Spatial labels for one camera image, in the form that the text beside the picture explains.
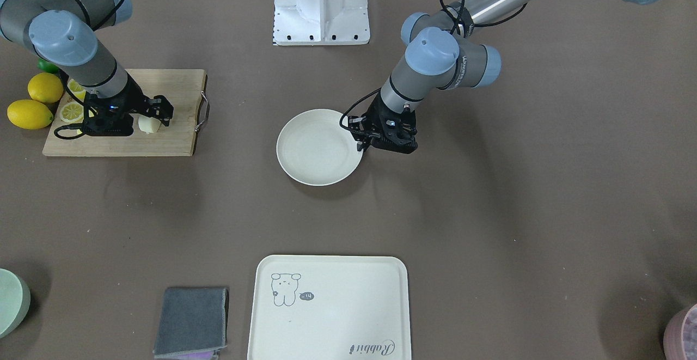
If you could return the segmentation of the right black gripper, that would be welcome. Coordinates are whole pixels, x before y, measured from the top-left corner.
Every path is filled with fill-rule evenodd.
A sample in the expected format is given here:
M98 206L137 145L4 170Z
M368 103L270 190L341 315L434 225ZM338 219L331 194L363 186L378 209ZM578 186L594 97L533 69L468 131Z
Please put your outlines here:
M89 110L95 112L90 118ZM84 99L84 126L89 136L130 136L133 134L132 113L143 114L143 127L169 126L174 107L164 95L150 99L135 83L127 83L125 89L113 97L99 97L87 92Z

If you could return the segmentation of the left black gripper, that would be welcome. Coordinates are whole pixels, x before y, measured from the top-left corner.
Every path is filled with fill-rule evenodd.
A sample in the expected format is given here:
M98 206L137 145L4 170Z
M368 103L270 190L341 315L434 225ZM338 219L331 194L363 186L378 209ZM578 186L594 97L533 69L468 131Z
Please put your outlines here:
M368 111L360 117L350 116L348 121L348 131L356 140L359 152L374 147L410 154L418 147L415 112L408 109L393 112L382 99L374 99Z

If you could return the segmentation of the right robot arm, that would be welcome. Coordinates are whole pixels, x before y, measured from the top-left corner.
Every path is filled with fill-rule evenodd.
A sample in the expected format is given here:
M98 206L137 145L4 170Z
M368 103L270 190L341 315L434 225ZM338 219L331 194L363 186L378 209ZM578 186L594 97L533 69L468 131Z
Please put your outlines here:
M2 0L2 37L85 87L84 119L70 129L82 136L127 137L133 134L133 114L163 126L174 114L163 95L147 97L97 38L98 29L131 15L131 0Z

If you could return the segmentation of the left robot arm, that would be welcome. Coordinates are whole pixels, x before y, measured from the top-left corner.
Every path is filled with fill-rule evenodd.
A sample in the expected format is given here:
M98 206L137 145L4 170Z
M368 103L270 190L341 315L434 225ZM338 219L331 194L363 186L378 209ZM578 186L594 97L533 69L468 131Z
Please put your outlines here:
M500 74L498 50L469 40L478 29L507 22L532 0L456 0L441 2L434 14L415 13L401 27L406 52L361 116L342 115L340 126L369 147L410 154L417 148L418 105L433 89L481 88ZM623 0L645 5L658 0Z

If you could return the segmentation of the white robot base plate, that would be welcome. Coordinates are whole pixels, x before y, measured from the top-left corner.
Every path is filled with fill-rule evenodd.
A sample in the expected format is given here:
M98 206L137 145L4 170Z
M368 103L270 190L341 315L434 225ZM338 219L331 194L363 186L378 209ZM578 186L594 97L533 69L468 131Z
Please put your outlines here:
M274 0L274 45L364 45L370 35L368 0Z

